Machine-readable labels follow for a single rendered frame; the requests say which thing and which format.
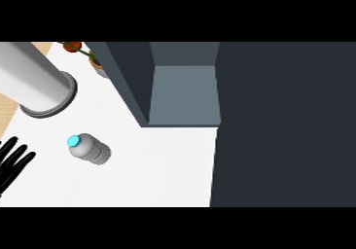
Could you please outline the potted plant with red flowers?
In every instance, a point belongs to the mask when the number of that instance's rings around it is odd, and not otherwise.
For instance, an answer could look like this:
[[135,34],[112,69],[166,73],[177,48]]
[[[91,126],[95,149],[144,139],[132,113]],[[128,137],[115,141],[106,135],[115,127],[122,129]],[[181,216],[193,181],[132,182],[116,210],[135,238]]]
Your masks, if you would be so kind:
[[63,49],[66,52],[69,53],[81,53],[82,55],[86,56],[88,58],[88,62],[89,62],[89,65],[95,71],[95,73],[104,78],[107,79],[107,74],[103,70],[103,67],[100,65],[100,62],[94,56],[94,54],[91,52],[85,52],[82,49],[81,49],[81,42],[60,42],[60,45],[63,46]]

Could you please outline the dark grey cabinet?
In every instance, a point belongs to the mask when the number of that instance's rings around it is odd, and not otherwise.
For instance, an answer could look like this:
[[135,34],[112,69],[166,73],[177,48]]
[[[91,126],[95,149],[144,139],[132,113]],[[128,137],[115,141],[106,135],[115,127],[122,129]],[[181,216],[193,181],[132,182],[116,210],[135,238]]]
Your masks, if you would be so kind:
[[143,127],[215,127],[217,42],[89,42],[129,112]]

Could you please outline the grey water bottle, blue cap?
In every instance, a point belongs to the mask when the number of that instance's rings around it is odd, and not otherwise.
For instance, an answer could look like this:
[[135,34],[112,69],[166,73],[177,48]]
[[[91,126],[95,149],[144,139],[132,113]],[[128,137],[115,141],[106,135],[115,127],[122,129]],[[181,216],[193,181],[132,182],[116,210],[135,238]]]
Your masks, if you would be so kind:
[[109,146],[88,133],[72,135],[67,139],[67,146],[72,156],[95,165],[103,164],[110,158]]

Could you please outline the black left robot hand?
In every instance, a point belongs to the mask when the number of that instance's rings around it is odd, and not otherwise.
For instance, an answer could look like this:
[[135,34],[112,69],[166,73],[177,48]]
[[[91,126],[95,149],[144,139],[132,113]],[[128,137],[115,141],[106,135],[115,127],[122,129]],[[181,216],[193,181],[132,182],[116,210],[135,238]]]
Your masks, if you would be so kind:
[[35,152],[24,153],[26,144],[14,148],[17,141],[16,136],[5,143],[0,141],[0,198],[35,157]]

